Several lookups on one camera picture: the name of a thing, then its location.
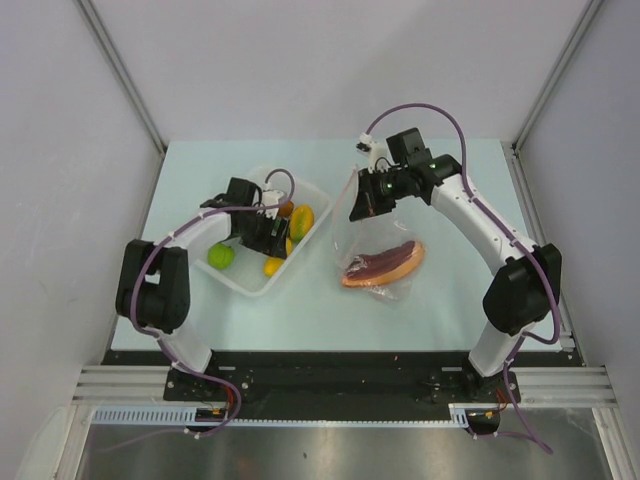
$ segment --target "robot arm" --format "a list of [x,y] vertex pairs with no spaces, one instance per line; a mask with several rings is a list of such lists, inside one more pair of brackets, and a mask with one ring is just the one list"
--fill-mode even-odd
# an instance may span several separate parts
[[[232,178],[225,194],[201,205],[197,216],[202,220],[162,248],[142,283],[136,308],[139,326],[143,333],[159,340],[170,358],[179,359],[190,370],[204,372],[211,349],[200,339],[189,318],[189,266],[203,258],[211,246],[235,237],[247,248],[286,258],[289,221],[277,217],[277,208],[258,211],[253,207],[264,202],[276,205],[285,194],[265,187]],[[154,248],[153,243],[142,240],[134,240],[126,247],[116,297],[116,310],[122,316],[131,318],[133,288]]]
[[[450,155],[433,158],[418,129],[387,139],[394,162],[386,148],[369,135],[360,137],[357,148],[369,157],[369,168],[358,173],[358,194],[349,216],[359,221],[388,213],[396,201],[420,197],[445,215],[478,250],[494,280],[483,300],[489,322],[469,354],[474,375],[492,377],[502,368],[521,334],[549,312],[549,301],[531,262],[505,233],[467,194],[460,164]],[[469,182],[471,192],[480,194]],[[560,294],[560,252],[549,244],[539,247],[522,232],[509,226],[491,206],[482,203],[513,233],[518,242],[540,263],[558,301]]]

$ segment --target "green fruit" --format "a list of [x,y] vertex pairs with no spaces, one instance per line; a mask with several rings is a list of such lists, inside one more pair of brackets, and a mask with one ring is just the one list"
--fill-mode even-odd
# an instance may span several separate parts
[[209,249],[207,263],[217,270],[224,270],[233,262],[233,248],[222,243],[216,243]]

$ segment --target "stainless steel surface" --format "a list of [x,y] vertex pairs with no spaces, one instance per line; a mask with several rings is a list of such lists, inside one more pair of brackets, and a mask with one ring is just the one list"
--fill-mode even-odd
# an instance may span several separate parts
[[[176,405],[162,399],[169,367],[87,366],[74,404]],[[615,407],[604,368],[514,368],[526,408]],[[181,405],[201,406],[198,403]]]
[[544,110],[547,101],[553,94],[556,85],[558,85],[558,82],[562,79],[564,72],[571,62],[571,59],[580,48],[580,45],[582,44],[586,34],[588,33],[589,28],[593,24],[593,20],[596,18],[596,15],[600,11],[600,7],[602,7],[604,3],[605,0],[589,0],[589,2],[586,4],[578,22],[569,35],[569,39],[565,43],[562,52],[558,57],[558,60],[556,60],[556,63],[551,69],[551,73],[549,73],[549,76],[545,80],[542,90],[533,103],[531,111],[529,111],[524,124],[520,128],[520,132],[518,132],[518,135],[513,142],[516,152],[519,152],[522,149],[524,142],[529,136],[529,132],[531,132],[531,129],[540,117],[540,114]]
[[145,106],[140,92],[133,83],[131,75],[124,65],[124,62],[122,61],[122,58],[120,57],[120,54],[118,53],[118,50],[116,49],[115,44],[104,25],[104,22],[100,18],[100,14],[91,0],[75,0],[75,3],[84,17],[90,32],[94,36],[98,47],[102,50],[105,60],[109,64],[109,67],[111,67],[118,83],[120,83],[125,96],[140,118],[149,138],[155,145],[158,153],[164,158],[164,153],[166,152],[167,147],[162,141],[160,133],[149,114],[149,110]]
[[[169,433],[101,454],[96,449],[153,428],[93,426],[77,478],[612,478],[590,410],[536,411],[529,418],[555,455],[547,456],[535,445],[511,438],[474,442],[462,430],[294,427],[230,428],[197,441]],[[520,428],[513,413],[504,416],[503,429]]]

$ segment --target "plastic bin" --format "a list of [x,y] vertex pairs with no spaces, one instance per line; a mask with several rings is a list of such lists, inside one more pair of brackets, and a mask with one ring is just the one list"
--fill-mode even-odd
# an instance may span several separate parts
[[[275,167],[255,168],[246,176],[246,178],[255,182],[258,186],[262,186],[264,184],[264,179],[274,168]],[[313,224],[313,227],[311,227],[311,230],[309,230],[309,233],[307,233],[302,241],[297,244],[291,255],[285,260],[273,277],[269,278],[263,272],[267,257],[261,253],[243,247],[240,245],[238,240],[225,242],[225,244],[233,247],[233,250],[235,251],[233,263],[228,268],[224,270],[216,270],[215,268],[212,268],[207,263],[206,254],[202,258],[196,260],[195,265],[216,280],[227,285],[229,288],[247,295],[248,297],[259,297],[267,293],[271,286],[287,269],[287,266],[289,266],[291,262],[295,261],[298,252],[303,248],[306,248],[307,243],[311,240],[322,222],[327,218],[332,207],[332,200],[328,194],[314,185],[301,180],[295,175],[293,177],[296,182],[296,188],[291,201],[296,207],[304,204],[309,205],[313,210],[315,223]],[[285,175],[275,174],[271,177],[270,183],[273,188],[284,192],[289,191],[289,179]]]

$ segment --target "metal frame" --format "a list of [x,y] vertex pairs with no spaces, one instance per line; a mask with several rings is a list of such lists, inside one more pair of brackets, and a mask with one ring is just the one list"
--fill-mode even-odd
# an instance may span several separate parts
[[[609,377],[603,367],[520,367],[513,368],[512,371],[518,377],[523,407],[613,408],[617,406]],[[168,372],[169,367],[87,366],[80,374],[72,404],[202,407],[200,402],[167,402],[163,399]],[[462,403],[451,405],[457,408],[470,406]],[[213,406],[224,407],[224,402],[214,403]],[[482,404],[473,405],[473,407],[482,406]]]
[[606,0],[589,0],[587,5],[582,10],[580,18],[578,19],[576,25],[573,27],[573,30],[571,31],[567,42],[564,44],[564,47],[560,52],[560,56],[556,60],[556,63],[553,65],[549,76],[544,82],[542,90],[536,97],[536,100],[533,102],[533,107],[527,114],[525,121],[520,128],[520,131],[516,135],[516,138],[513,142],[514,150],[516,151],[516,153],[522,149],[522,146],[527,140],[531,129],[538,121],[538,118],[540,118],[540,115],[544,111],[544,108],[549,102],[549,99],[553,95],[556,86],[564,77],[564,74],[567,71],[567,67],[582,45],[582,42],[586,38],[591,25],[593,25],[593,22],[605,1]]
[[133,110],[142,122],[147,135],[149,135],[149,139],[158,150],[161,158],[164,158],[167,146],[162,141],[160,132],[158,131],[153,118],[151,118],[151,114],[149,114],[149,110],[142,100],[140,92],[133,83],[131,75],[122,61],[122,58],[111,39],[111,35],[109,35],[109,32],[102,21],[102,18],[100,18],[100,14],[96,10],[96,7],[93,5],[91,0],[74,0],[74,2],[78,6],[80,14],[86,22],[87,28],[96,40],[98,48],[104,55],[104,58],[115,75],[116,80],[122,87],[125,97],[127,97],[127,100],[129,100]]

